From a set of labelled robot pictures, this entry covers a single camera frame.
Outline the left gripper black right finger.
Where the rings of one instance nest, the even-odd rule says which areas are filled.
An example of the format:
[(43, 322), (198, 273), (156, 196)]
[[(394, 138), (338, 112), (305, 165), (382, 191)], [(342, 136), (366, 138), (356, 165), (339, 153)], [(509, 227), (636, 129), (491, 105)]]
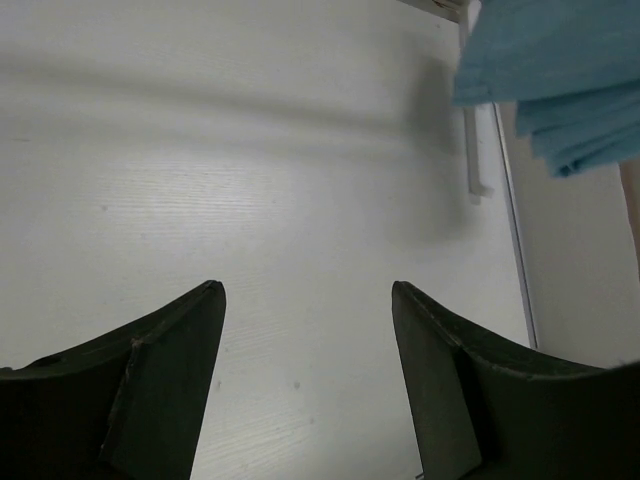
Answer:
[(405, 281), (392, 316), (424, 478), (638, 477), (637, 364), (524, 347)]

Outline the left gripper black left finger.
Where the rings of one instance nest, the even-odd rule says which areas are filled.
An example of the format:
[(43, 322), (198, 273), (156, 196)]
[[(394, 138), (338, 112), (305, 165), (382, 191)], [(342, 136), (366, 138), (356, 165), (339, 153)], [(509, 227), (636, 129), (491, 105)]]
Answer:
[(5, 479), (187, 479), (226, 293), (206, 281), (93, 340), (1, 372)]

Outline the light blue trousers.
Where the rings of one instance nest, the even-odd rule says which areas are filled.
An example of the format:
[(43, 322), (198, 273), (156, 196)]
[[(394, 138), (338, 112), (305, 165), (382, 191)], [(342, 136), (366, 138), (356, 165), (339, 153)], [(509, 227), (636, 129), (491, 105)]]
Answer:
[(453, 100), (515, 103), (517, 136), (556, 177), (637, 157), (638, 2), (482, 2)]

